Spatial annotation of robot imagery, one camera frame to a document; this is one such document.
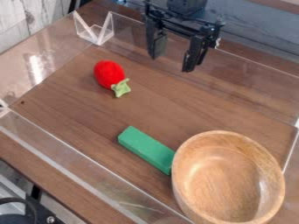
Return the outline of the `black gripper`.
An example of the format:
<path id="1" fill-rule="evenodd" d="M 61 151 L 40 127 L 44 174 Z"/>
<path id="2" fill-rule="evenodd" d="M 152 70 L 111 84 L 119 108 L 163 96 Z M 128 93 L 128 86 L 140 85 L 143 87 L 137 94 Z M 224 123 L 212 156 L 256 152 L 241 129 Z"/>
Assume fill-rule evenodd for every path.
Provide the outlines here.
<path id="1" fill-rule="evenodd" d="M 148 54 L 153 60 L 164 54 L 165 31 L 191 38 L 181 64 L 185 73 L 201 63 L 208 47 L 216 48 L 220 42 L 220 29 L 225 22 L 220 15 L 205 9 L 207 3 L 208 0 L 144 0 Z"/>

